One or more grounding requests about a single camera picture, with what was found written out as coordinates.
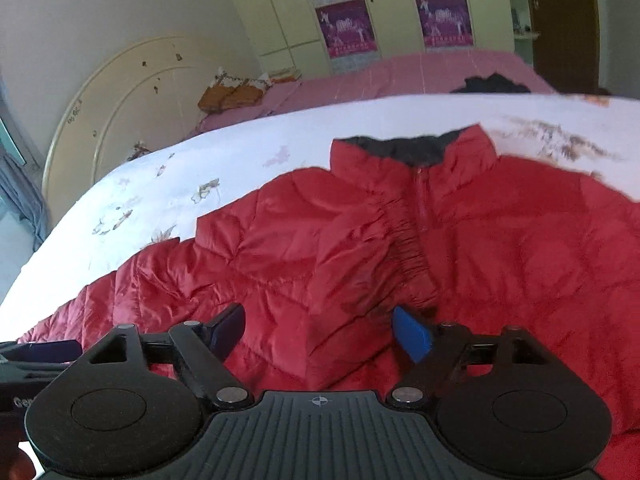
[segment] white bedsheet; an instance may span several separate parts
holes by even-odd
[[[147,244],[193,237],[198,216],[295,168],[328,168],[334,138],[438,135],[474,123],[499,153],[593,173],[640,198],[636,101],[420,95],[263,118],[124,164],[96,184],[22,269],[0,306],[0,341],[21,336]]]

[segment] puffer jacket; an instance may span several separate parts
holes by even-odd
[[[589,176],[497,156],[479,126],[335,140],[307,168],[198,219],[85,287],[24,340],[114,325],[162,332],[229,303],[247,327],[226,366],[265,389],[376,389],[402,373],[390,311],[473,332],[526,327],[606,401],[609,480],[640,478],[640,206]]]

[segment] metal screw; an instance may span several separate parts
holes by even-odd
[[[404,402],[406,404],[411,404],[412,402],[418,402],[424,396],[422,392],[418,388],[412,388],[410,386],[405,386],[404,388],[396,388],[391,393],[391,396],[397,402]]]
[[[242,402],[249,394],[244,388],[238,388],[237,386],[228,386],[222,388],[216,394],[218,400],[222,402],[228,402],[229,404],[235,404],[236,402]]]

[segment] wall decoration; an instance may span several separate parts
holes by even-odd
[[[365,0],[310,0],[334,73],[354,72],[380,58]]]
[[[427,48],[473,46],[466,0],[415,0]]]
[[[415,0],[426,48],[473,46],[466,0]]]
[[[364,0],[320,7],[316,13],[330,58],[377,50]]]

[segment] circular pad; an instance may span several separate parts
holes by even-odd
[[[84,478],[138,475],[193,442],[202,414],[186,386],[151,372],[115,378],[109,366],[92,365],[98,372],[85,384],[55,381],[34,400],[25,422],[46,468]]]
[[[562,401],[544,392],[509,392],[494,401],[494,415],[507,428],[522,433],[545,433],[566,420]]]
[[[146,412],[145,399],[128,390],[97,390],[74,402],[71,415],[80,426],[115,431],[135,424]]]
[[[565,476],[593,463],[610,435],[604,402],[577,378],[545,366],[517,368],[442,397],[436,423],[449,446],[499,476]]]

